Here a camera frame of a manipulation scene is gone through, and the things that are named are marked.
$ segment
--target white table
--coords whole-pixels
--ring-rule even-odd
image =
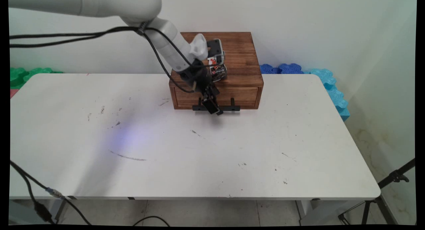
[[[258,110],[217,116],[173,109],[164,74],[38,74],[10,100],[10,158],[77,199],[378,197],[320,79],[263,79]],[[29,198],[12,167],[9,198]]]

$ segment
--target blue foam block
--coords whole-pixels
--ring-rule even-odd
[[[280,64],[279,69],[281,70],[281,74],[304,74],[303,71],[301,71],[301,66],[295,63],[291,63],[291,65],[288,64]]]
[[[337,83],[337,80],[332,77],[332,72],[328,69],[313,69],[310,73],[318,76],[327,90],[335,87],[335,83]]]
[[[340,92],[335,86],[327,91],[339,113],[347,108],[348,102],[343,98],[344,93]]]
[[[279,68],[273,68],[269,64],[263,64],[260,66],[261,74],[280,74],[281,70]]]
[[[340,116],[343,119],[343,121],[346,121],[350,117],[350,112],[347,108],[345,108],[342,112],[340,112]]]

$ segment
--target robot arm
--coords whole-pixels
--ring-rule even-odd
[[[86,17],[120,16],[127,25],[134,27],[150,21],[148,27],[164,33],[191,65],[160,33],[146,30],[145,33],[156,50],[190,87],[201,92],[202,103],[211,114],[222,113],[215,97],[219,93],[218,89],[212,82],[210,72],[202,67],[202,60],[208,56],[216,56],[218,64],[223,63],[221,41],[216,39],[209,42],[214,45],[214,51],[217,50],[218,55],[208,51],[208,43],[202,34],[196,35],[189,44],[173,23],[157,17],[161,11],[161,0],[9,0],[9,7]]]

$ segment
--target tile floor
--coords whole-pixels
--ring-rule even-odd
[[[157,215],[175,227],[253,227],[299,226],[295,201],[254,200],[71,200],[95,225],[133,225],[143,217]],[[30,200],[16,202],[32,207]],[[345,216],[351,224],[360,224],[364,204]],[[59,224],[82,224],[78,213],[65,205]],[[371,204],[368,224],[385,224],[376,204]],[[165,226],[156,218],[146,219],[140,226]],[[341,225],[338,217],[325,225]]]

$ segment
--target wooden box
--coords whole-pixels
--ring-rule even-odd
[[[199,32],[183,32],[182,36],[191,42]],[[219,106],[229,106],[230,99],[235,99],[235,105],[241,109],[258,109],[261,92],[263,91],[263,77],[261,77],[257,54],[250,32],[205,32],[202,33],[206,40],[219,38],[225,52],[224,64],[227,68],[226,79],[215,82],[220,91],[217,95]],[[180,78],[174,70],[171,77],[182,87],[191,88]],[[169,82],[174,109],[192,109],[198,104],[201,96],[199,92],[185,93],[171,80]]]

